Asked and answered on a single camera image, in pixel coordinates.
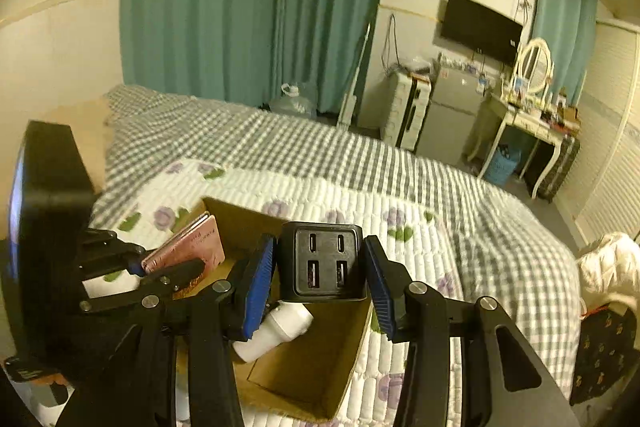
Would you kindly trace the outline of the black usb charger cube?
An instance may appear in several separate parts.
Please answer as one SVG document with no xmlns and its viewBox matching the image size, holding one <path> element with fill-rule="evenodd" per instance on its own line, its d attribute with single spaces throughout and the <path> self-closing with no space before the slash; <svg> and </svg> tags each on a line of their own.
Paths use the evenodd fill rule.
<svg viewBox="0 0 640 427">
<path fill-rule="evenodd" d="M 288 303 L 366 298 L 366 272 L 358 260 L 361 243 L 358 225 L 285 223 L 276 256 L 280 298 Z"/>
</svg>

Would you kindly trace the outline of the white bottle in box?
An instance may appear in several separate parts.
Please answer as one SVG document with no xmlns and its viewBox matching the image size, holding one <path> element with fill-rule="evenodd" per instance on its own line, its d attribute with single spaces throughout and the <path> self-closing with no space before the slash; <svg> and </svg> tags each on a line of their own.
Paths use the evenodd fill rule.
<svg viewBox="0 0 640 427">
<path fill-rule="evenodd" d="M 249 340 L 235 341 L 232 347 L 243 362 L 254 362 L 282 343 L 304 335 L 313 321 L 314 316 L 303 303 L 280 301 Z"/>
</svg>

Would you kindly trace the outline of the beige pillow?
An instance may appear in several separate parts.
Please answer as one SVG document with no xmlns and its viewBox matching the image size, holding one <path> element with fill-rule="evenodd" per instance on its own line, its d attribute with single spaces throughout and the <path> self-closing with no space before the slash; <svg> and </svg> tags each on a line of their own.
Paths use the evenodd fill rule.
<svg viewBox="0 0 640 427">
<path fill-rule="evenodd" d="M 100 194 L 106 184 L 106 154 L 114 139 L 112 111 L 107 99 L 100 96 L 90 101 L 58 106 L 44 113 L 42 120 L 70 126 L 93 191 Z"/>
</svg>

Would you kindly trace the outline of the small grey fridge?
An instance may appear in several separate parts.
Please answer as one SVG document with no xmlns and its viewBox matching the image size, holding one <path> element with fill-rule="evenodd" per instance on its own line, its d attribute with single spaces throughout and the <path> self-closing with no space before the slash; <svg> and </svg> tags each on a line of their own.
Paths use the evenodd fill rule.
<svg viewBox="0 0 640 427">
<path fill-rule="evenodd" d="M 486 82 L 464 70 L 440 66 L 414 153 L 457 165 L 470 139 Z"/>
</svg>

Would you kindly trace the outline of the clear water jug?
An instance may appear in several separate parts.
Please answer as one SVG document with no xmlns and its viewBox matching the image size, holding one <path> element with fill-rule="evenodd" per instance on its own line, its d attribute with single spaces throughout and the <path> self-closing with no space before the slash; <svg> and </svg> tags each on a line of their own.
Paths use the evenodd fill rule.
<svg viewBox="0 0 640 427">
<path fill-rule="evenodd" d="M 283 83 L 268 107 L 272 113 L 314 119 L 317 115 L 316 90 L 308 82 Z"/>
</svg>

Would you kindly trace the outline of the white suitcase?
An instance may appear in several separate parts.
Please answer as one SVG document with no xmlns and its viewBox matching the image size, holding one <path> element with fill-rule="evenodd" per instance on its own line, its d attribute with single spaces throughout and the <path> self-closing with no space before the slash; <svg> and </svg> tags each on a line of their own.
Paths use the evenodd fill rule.
<svg viewBox="0 0 640 427">
<path fill-rule="evenodd" d="M 431 80 L 414 72 L 392 72 L 386 87 L 381 139 L 387 145 L 414 150 L 430 101 Z"/>
</svg>

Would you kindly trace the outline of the white wardrobe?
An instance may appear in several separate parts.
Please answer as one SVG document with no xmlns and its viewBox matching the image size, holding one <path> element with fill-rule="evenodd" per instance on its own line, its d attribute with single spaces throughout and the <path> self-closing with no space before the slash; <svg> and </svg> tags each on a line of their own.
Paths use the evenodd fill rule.
<svg viewBox="0 0 640 427">
<path fill-rule="evenodd" d="M 598 20 L 578 102 L 580 149 L 554 203 L 578 244 L 639 236 L 639 27 Z"/>
</svg>

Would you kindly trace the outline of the cream fluffy blanket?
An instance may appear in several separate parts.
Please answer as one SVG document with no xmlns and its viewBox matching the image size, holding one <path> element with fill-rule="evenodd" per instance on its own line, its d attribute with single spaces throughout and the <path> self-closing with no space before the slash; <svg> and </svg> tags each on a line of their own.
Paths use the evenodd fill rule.
<svg viewBox="0 0 640 427">
<path fill-rule="evenodd" d="M 639 245 L 623 232 L 608 233 L 582 248 L 576 265 L 582 312 L 605 305 L 639 315 Z"/>
</svg>

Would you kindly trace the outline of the white dressing table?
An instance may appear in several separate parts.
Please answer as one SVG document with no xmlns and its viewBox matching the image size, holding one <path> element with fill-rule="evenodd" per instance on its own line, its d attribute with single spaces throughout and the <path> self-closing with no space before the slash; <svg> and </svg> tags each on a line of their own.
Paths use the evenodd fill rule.
<svg viewBox="0 0 640 427">
<path fill-rule="evenodd" d="M 552 202 L 579 151 L 576 136 L 492 94 L 480 104 L 462 159 L 478 161 L 477 176 L 487 180 L 490 166 L 508 152 L 518 160 L 514 172 L 528 184 L 530 197 Z"/>
</svg>

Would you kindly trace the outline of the blue laundry basket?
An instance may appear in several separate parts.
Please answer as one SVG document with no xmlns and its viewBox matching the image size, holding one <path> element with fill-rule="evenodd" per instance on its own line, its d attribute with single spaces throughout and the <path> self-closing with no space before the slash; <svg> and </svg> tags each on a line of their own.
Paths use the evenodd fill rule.
<svg viewBox="0 0 640 427">
<path fill-rule="evenodd" d="M 520 161 L 520 150 L 506 144 L 499 145 L 497 152 L 491 158 L 484 179 L 489 183 L 505 186 Z"/>
</svg>

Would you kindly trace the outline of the white oval vanity mirror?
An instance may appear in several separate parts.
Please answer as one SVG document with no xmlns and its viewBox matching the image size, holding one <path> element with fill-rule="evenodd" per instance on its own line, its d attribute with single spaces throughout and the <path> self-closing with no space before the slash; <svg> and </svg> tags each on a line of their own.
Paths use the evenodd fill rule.
<svg viewBox="0 0 640 427">
<path fill-rule="evenodd" d="M 528 96 L 544 96 L 553 73 L 554 63 L 547 41 L 533 38 L 518 54 L 512 76 L 512 92 L 521 100 Z"/>
</svg>

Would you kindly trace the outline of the white stick vacuum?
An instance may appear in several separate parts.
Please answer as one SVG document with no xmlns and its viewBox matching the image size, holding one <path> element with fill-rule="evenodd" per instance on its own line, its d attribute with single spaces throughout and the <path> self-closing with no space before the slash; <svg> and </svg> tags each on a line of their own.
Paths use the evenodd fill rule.
<svg viewBox="0 0 640 427">
<path fill-rule="evenodd" d="M 367 24 L 366 32 L 364 33 L 362 43 L 360 44 L 358 54 L 356 56 L 355 69 L 352 73 L 352 79 L 350 80 L 348 89 L 343 96 L 341 112 L 338 114 L 336 122 L 337 129 L 341 131 L 347 131 L 352 124 L 352 115 L 354 115 L 354 109 L 357 103 L 356 88 L 360 75 L 360 67 L 362 64 L 364 52 L 366 52 L 367 49 L 370 32 L 371 24 Z"/>
</svg>

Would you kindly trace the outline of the white floral quilt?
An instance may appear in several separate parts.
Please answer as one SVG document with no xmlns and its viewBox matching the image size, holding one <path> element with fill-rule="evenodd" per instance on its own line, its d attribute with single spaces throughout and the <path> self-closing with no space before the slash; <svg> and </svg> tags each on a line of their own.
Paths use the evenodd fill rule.
<svg viewBox="0 0 640 427">
<path fill-rule="evenodd" d="M 110 229 L 127 242 L 160 246 L 177 230 L 204 197 L 228 202 L 268 216 L 359 225 L 380 239 L 386 255 L 403 263 L 412 277 L 445 296 L 463 296 L 454 247 L 442 219 L 428 217 L 423 207 L 392 196 L 359 192 L 322 179 L 222 168 L 180 159 L 148 182 L 131 187 L 117 202 L 104 194 L 92 223 Z M 388 426 L 398 408 L 408 348 L 391 343 L 378 330 L 371 311 L 348 390 L 330 421 L 311 421 L 242 407 L 249 426 Z"/>
</svg>

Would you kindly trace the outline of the green curtain right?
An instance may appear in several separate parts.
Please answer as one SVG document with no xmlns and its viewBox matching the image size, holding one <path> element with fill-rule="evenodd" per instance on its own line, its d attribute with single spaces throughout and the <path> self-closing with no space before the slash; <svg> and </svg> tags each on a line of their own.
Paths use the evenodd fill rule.
<svg viewBox="0 0 640 427">
<path fill-rule="evenodd" d="M 548 44 L 554 62 L 551 92 L 576 105 L 596 38 L 598 0 L 536 0 L 532 36 Z"/>
</svg>

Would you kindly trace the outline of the black wall television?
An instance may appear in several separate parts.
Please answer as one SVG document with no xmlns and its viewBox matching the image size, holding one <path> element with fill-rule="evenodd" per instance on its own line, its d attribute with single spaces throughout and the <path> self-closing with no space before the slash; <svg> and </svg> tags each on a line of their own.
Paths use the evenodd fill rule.
<svg viewBox="0 0 640 427">
<path fill-rule="evenodd" d="M 523 26 L 473 0 L 447 0 L 440 35 L 475 53 L 513 66 Z"/>
</svg>

